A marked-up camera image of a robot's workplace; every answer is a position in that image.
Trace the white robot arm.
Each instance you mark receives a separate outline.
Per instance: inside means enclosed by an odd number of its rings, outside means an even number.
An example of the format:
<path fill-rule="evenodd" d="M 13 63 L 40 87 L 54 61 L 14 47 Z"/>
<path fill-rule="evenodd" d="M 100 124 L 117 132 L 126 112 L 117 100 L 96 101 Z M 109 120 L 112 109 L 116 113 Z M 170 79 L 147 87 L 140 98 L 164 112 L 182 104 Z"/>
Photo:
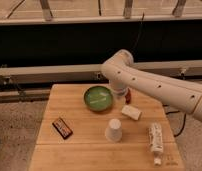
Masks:
<path fill-rule="evenodd" d="M 125 96 L 131 87 L 202 122 L 202 84 L 134 69 L 133 63 L 132 54 L 121 49 L 101 65 L 114 95 Z"/>

